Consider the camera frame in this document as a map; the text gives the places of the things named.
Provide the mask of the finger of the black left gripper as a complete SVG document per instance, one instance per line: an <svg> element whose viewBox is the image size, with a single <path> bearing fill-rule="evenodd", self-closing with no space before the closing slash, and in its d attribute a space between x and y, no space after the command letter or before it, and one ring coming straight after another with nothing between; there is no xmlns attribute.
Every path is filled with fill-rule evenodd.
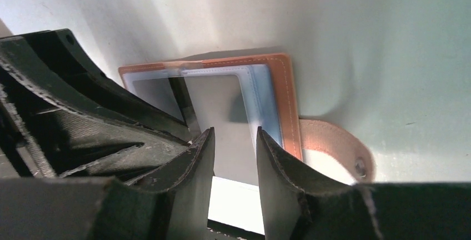
<svg viewBox="0 0 471 240"><path fill-rule="evenodd" d="M23 36L1 39L1 134L24 147L22 172L40 177L137 178L183 152L190 141L101 107L50 70Z"/></svg>
<svg viewBox="0 0 471 240"><path fill-rule="evenodd" d="M192 139L182 121L153 107L108 78L69 29L26 33L23 38L50 70L101 107L121 114L140 126L167 132L184 141Z"/></svg>

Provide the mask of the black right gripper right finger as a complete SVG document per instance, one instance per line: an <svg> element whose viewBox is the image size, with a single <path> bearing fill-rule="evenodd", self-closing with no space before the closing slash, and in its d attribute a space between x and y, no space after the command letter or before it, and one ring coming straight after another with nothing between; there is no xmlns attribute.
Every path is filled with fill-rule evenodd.
<svg viewBox="0 0 471 240"><path fill-rule="evenodd" d="M469 183L331 179L262 128L257 167L266 239L469 239Z"/></svg>

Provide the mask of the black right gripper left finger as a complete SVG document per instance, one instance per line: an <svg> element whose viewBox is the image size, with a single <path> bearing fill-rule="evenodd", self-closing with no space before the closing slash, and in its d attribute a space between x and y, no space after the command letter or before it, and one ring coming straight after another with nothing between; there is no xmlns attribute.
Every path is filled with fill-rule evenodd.
<svg viewBox="0 0 471 240"><path fill-rule="evenodd" d="M215 157L214 128L143 177L1 180L2 239L203 239Z"/></svg>

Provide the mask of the silver card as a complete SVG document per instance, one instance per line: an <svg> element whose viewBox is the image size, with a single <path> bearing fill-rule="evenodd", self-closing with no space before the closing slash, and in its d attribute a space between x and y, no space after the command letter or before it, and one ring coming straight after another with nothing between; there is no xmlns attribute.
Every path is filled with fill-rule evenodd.
<svg viewBox="0 0 471 240"><path fill-rule="evenodd" d="M258 185L253 139L238 77L173 77L169 82L191 132L214 128L214 174Z"/></svg>

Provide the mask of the tan leather card holder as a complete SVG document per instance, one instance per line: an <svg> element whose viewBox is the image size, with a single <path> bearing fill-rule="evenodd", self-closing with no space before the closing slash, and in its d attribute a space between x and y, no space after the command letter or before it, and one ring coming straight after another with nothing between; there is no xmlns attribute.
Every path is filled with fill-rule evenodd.
<svg viewBox="0 0 471 240"><path fill-rule="evenodd" d="M130 92L135 91L132 82L146 79L236 76L252 133L264 128L299 160L305 149L325 153L358 182L375 177L373 156L359 139L334 124L298 117L292 63L284 53L137 64L118 71Z"/></svg>

